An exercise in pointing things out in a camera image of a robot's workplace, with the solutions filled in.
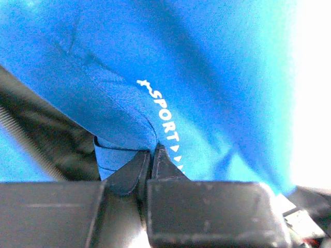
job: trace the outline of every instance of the blue cloth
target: blue cloth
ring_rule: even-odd
[[[0,125],[0,182],[54,181]]]
[[[294,189],[295,1],[0,5],[0,63],[97,136],[102,179],[161,142],[192,180]]]

